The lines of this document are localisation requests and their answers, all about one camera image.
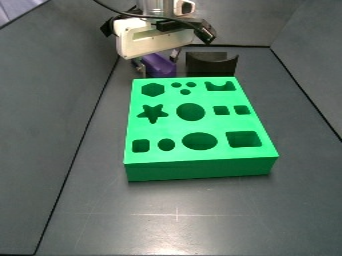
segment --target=circular hole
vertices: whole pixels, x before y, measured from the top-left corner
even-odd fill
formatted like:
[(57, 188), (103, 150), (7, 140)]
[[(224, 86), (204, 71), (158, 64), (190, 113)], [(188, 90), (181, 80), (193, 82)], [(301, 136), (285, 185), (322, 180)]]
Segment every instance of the circular hole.
[(186, 121), (198, 121), (206, 116), (206, 111), (198, 104), (186, 103), (178, 107), (177, 114)]
[(189, 82), (188, 86), (193, 88), (193, 87), (197, 87), (197, 84), (194, 82)]
[(181, 93), (182, 93), (184, 95), (189, 95), (189, 94), (192, 93), (192, 91), (188, 90), (188, 89), (185, 89), (185, 90), (181, 91)]
[(171, 151), (175, 148), (175, 142), (170, 139), (161, 140), (158, 143), (158, 147), (163, 151)]
[(175, 88), (180, 88), (180, 87), (182, 87), (182, 84), (181, 83), (173, 83), (171, 86), (175, 87)]
[(209, 150), (218, 145), (218, 139), (212, 134), (201, 132), (189, 134), (182, 142), (193, 150)]

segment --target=small square hole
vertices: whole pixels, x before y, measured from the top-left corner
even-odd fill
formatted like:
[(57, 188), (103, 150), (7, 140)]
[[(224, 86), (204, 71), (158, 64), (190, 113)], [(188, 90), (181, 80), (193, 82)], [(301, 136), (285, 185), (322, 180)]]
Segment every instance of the small square hole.
[(218, 116), (228, 116), (230, 114), (230, 110), (226, 106), (216, 106), (214, 111)]
[(133, 143), (134, 153), (146, 153), (150, 150), (150, 141), (149, 140), (135, 140)]
[(252, 113), (248, 106), (236, 106), (234, 109), (238, 115), (250, 115)]
[(257, 132), (228, 132), (230, 146), (233, 148), (261, 147), (262, 142)]

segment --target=black object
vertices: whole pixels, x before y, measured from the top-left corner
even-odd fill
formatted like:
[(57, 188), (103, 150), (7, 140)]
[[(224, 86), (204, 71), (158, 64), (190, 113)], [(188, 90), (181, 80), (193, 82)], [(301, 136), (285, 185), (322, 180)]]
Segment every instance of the black object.
[[(127, 13), (141, 15), (143, 13), (143, 11), (141, 9), (135, 9), (135, 8), (137, 8), (137, 6), (134, 6), (130, 10), (127, 10)], [(127, 15), (122, 14), (122, 15), (118, 15), (117, 17), (110, 18), (106, 21), (106, 23), (101, 27), (101, 30), (106, 37), (110, 37), (111, 35), (118, 36), (114, 32), (114, 21), (121, 20), (121, 19), (127, 19), (127, 18), (130, 18), (130, 17)]]
[(217, 30), (209, 24), (209, 22), (205, 19), (194, 19), (194, 18), (188, 18), (188, 19), (184, 19), (182, 21), (184, 21), (182, 23), (173, 20), (158, 21), (157, 29), (162, 32), (169, 32), (182, 28), (194, 29), (193, 26), (196, 26), (198, 28), (194, 30), (197, 37), (202, 40), (205, 44), (212, 44), (212, 42), (217, 38)]
[(192, 13), (192, 10), (193, 10), (193, 4), (185, 2), (182, 5), (182, 14), (185, 15), (185, 14)]
[(188, 76), (234, 76), (238, 60), (240, 55), (229, 59), (226, 52), (188, 52)]

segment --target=hexagonal hole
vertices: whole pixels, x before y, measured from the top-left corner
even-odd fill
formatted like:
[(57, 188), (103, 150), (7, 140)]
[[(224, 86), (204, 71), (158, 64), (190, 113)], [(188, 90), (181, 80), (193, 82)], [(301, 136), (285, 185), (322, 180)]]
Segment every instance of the hexagonal hole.
[(157, 97), (166, 93), (166, 87), (162, 84), (151, 83), (142, 87), (142, 94)]

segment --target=gray table surface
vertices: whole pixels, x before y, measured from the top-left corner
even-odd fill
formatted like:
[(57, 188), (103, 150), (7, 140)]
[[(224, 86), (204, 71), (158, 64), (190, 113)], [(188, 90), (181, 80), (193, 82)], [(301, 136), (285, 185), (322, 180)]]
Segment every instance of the gray table surface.
[(39, 255), (341, 255), (342, 144), (269, 49), (210, 50), (241, 55), (237, 77), (281, 154), (272, 175), (127, 182), (138, 75), (121, 61)]
[(54, 0), (0, 29), (0, 254), (37, 250), (118, 56), (110, 15)]
[(340, 137), (341, 31), (342, 1), (309, 0), (296, 12), (272, 47)]
[(305, 0), (194, 0), (218, 31), (214, 44), (270, 46)]

